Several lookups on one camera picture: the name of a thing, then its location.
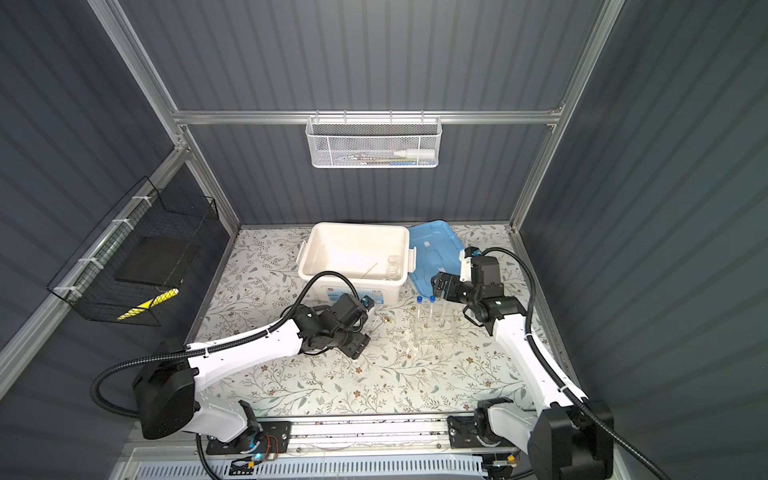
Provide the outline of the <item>blue plastic box lid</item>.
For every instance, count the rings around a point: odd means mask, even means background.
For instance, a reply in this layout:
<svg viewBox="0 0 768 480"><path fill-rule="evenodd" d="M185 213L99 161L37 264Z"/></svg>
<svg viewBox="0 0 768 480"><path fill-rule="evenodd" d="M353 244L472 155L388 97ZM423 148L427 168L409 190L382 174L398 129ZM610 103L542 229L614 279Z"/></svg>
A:
<svg viewBox="0 0 768 480"><path fill-rule="evenodd" d="M416 249L415 270L409 274L416 291L422 297L433 294L431 279L440 272L459 275L459 254L464 245L452 227L443 220L422 223L408 228L409 248Z"/></svg>

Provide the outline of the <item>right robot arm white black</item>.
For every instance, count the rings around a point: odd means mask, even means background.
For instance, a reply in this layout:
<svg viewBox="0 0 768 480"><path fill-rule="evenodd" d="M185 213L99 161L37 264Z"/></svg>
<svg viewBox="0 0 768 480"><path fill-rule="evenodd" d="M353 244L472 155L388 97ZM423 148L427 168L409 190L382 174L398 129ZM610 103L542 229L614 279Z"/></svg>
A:
<svg viewBox="0 0 768 480"><path fill-rule="evenodd" d="M568 377L533 331L536 283L525 262L518 264L529 287L521 303L505 293L497 254L501 248L464 249L458 275L433 276L433 292L462 305L464 317L484 328L515 360L534 408L526 411L512 400L479 402L472 421L449 419L455 447L509 443L524 453L538 479L609 479L614 449L623 448L658 479L667 473L614 429L614 416L603 401L588 397Z"/></svg>

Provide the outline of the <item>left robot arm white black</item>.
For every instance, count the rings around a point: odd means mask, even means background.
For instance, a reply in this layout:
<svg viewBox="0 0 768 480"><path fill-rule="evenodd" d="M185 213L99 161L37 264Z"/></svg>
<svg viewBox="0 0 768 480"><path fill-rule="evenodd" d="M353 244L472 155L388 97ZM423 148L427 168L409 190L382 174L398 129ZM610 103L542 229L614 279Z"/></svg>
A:
<svg viewBox="0 0 768 480"><path fill-rule="evenodd" d="M101 409L139 421L149 440L183 431L211 437L253 452L267 439L252 406L207 394L217 382L251 367L294 356L338 350L356 359L370 341L362 329L374 300L357 290L330 305L311 307L296 298L271 324L219 340L185 346L168 343L155 354L118 363L92 382L90 396ZM101 392L111 376L135 368L132 389L136 406L118 406Z"/></svg>

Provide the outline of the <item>white plastic storage box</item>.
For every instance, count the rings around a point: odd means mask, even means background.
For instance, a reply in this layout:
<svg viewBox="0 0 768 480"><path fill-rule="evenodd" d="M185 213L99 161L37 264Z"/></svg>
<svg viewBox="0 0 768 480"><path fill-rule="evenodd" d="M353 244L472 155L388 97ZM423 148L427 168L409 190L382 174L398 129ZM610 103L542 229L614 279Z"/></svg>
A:
<svg viewBox="0 0 768 480"><path fill-rule="evenodd" d="M409 238L408 229L402 226L321 222L299 247L298 274L308 281L322 271L335 271L344 275L361 297L393 305L415 270L416 249L409 248ZM391 255L401 259L396 280L386 279ZM376 268L365 279L358 279L374 262L378 262Z"/></svg>

